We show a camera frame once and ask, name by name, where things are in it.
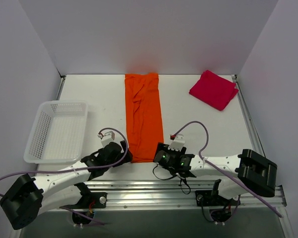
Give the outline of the orange t-shirt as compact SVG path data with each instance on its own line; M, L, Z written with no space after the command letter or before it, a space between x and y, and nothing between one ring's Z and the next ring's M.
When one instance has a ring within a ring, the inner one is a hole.
M157 73L125 74L126 132L132 163L153 161L164 142Z

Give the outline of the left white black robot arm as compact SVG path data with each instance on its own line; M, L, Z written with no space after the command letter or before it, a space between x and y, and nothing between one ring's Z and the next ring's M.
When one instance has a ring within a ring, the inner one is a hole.
M0 206L14 230L26 227L37 216L53 209L87 209L99 199L92 195L86 182L132 158L125 141L110 142L60 171L35 177L21 175L3 195Z

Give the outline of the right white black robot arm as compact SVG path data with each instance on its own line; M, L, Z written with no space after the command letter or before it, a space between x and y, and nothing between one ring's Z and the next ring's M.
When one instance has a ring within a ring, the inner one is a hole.
M211 191L211 200L218 205L247 192L261 197L274 197L277 164L251 149L224 157L203 157L168 149L159 143L153 162L181 179L214 176L221 182Z

